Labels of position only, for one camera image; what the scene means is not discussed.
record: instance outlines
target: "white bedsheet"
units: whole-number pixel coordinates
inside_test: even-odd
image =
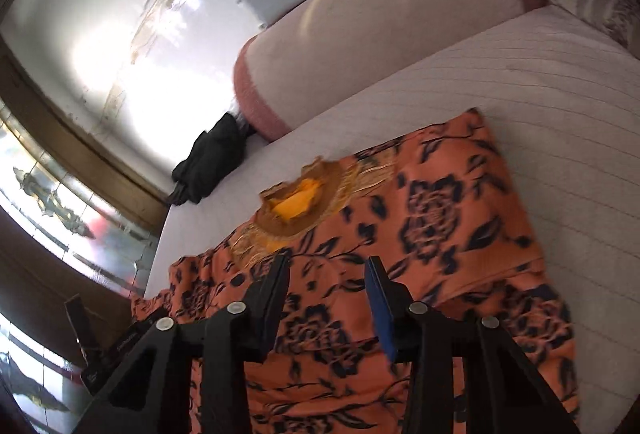
[[[315,156],[337,159],[469,107],[487,116],[570,304],[585,434],[640,392],[640,61],[559,8],[525,14],[352,96],[169,213],[146,290],[217,245]]]

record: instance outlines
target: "metal rivet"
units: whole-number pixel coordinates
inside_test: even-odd
[[[482,317],[482,325],[485,328],[495,329],[500,325],[500,321],[496,317]]]
[[[236,301],[229,304],[226,307],[226,310],[232,315],[239,315],[246,309],[246,304],[244,302]]]
[[[156,322],[156,328],[160,331],[168,331],[174,327],[174,320],[171,317],[163,317]]]
[[[409,311],[414,315],[424,315],[429,308],[424,302],[411,302],[409,304]]]

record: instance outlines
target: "orange floral fabric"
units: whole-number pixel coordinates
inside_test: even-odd
[[[340,162],[344,182],[313,226],[271,237],[253,218],[215,249],[172,265],[170,288],[135,300],[134,316],[165,306],[180,323],[210,317],[241,300],[282,248],[291,272],[276,345],[265,364],[245,365],[254,432],[400,432],[410,367],[386,360],[364,291],[364,260],[379,255],[415,300],[461,320],[497,316],[575,416],[569,312],[545,278],[540,246],[478,111]],[[461,433],[464,378],[460,361],[453,364]],[[198,362],[192,379],[199,432]]]

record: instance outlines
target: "pink pillow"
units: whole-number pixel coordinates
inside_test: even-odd
[[[307,0],[250,40],[234,71],[247,120],[277,140],[372,84],[544,0]]]

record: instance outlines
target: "bright light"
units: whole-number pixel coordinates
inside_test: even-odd
[[[179,0],[179,2],[189,8],[191,11],[196,11],[200,9],[202,2],[200,0]]]
[[[309,6],[306,7],[305,13],[302,15],[302,19],[300,20],[300,26],[298,29],[298,33],[303,40],[307,40],[310,36],[311,32],[311,24],[314,21],[314,13],[322,0],[311,0]]]
[[[146,21],[146,24],[154,34],[161,35],[175,47],[180,45],[180,41],[184,38],[184,30],[187,28],[182,14],[174,10],[158,10]]]
[[[131,28],[120,23],[105,23],[75,46],[73,65],[90,91],[105,96],[109,93],[120,67],[129,57],[131,38]]]
[[[144,57],[125,67],[119,81],[135,115],[135,133],[174,165],[189,155],[193,141],[213,127],[234,96],[226,75],[204,76],[179,63],[157,64]]]

